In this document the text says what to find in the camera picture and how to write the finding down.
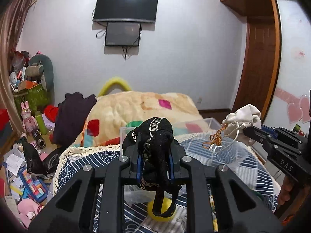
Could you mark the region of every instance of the television screen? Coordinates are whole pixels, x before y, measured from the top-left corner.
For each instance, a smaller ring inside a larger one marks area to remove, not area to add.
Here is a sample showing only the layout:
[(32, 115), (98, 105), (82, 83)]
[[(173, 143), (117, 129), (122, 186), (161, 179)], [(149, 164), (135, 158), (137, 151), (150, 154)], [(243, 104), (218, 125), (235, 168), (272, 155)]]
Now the television screen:
[(105, 46), (139, 46), (141, 24), (108, 22)]
[(94, 21), (155, 23), (158, 0), (97, 0)]

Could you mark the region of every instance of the green bottle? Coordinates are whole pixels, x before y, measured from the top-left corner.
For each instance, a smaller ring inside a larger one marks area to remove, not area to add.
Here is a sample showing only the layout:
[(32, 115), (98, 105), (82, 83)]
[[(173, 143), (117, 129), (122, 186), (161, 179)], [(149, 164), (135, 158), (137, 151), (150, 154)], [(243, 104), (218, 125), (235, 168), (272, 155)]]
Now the green bottle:
[(43, 121), (43, 118), (42, 118), (42, 115), (41, 115), (41, 112), (40, 111), (36, 111), (35, 112), (35, 118), (37, 120), (37, 124), (39, 126), (39, 130), (41, 132), (41, 135), (45, 135), (47, 134), (47, 130), (46, 130), (46, 127), (45, 127), (45, 123)]

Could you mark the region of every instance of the screw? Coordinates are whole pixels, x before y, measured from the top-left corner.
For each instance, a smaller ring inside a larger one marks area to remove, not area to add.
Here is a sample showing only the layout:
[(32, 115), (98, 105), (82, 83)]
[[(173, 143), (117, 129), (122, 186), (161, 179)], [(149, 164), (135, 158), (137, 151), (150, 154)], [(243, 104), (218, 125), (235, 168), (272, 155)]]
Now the screw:
[(190, 156), (183, 156), (182, 160), (185, 162), (190, 162), (192, 158)]
[(219, 170), (222, 171), (222, 172), (225, 172), (228, 170), (228, 167), (226, 165), (220, 165), (219, 167)]
[(119, 161), (121, 161), (121, 162), (125, 162), (127, 160), (128, 160), (128, 157), (125, 156), (125, 155), (122, 155), (122, 156), (119, 157)]
[(84, 166), (82, 167), (82, 169), (83, 169), (84, 171), (88, 172), (88, 171), (90, 171), (90, 170), (92, 169), (92, 166), (91, 166), (91, 165), (84, 165)]

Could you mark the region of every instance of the hand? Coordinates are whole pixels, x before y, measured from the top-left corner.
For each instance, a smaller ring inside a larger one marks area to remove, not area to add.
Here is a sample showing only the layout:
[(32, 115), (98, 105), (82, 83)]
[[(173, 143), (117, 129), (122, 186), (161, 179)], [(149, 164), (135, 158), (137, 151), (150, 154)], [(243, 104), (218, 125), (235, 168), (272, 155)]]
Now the hand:
[(286, 201), (290, 200), (289, 192), (293, 189), (293, 187), (294, 187), (293, 181), (289, 177), (285, 176), (281, 187), (281, 192), (277, 197), (279, 205), (283, 205)]

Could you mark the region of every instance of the yellow ball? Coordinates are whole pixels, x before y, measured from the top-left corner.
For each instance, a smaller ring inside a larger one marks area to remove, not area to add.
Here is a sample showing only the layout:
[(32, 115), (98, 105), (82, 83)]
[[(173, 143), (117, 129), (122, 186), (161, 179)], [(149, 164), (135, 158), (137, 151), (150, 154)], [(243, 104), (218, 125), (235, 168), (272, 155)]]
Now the yellow ball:
[[(153, 220), (156, 220), (156, 221), (158, 221), (158, 222), (169, 222), (169, 221), (171, 221), (171, 220), (174, 218), (175, 212), (176, 212), (176, 211), (174, 212), (174, 214), (173, 214), (171, 217), (166, 217), (166, 218), (164, 218), (164, 217), (160, 217), (160, 216), (155, 216), (155, 215), (153, 214), (153, 212), (152, 212), (153, 202), (154, 202), (154, 200), (151, 201), (151, 202), (149, 202), (149, 203), (148, 203), (148, 206), (147, 206), (148, 215), (149, 215)], [(171, 203), (172, 203), (172, 200), (170, 200), (170, 199), (164, 197), (163, 203), (162, 203), (162, 208), (161, 208), (161, 213), (164, 213), (164, 212), (170, 207)]]

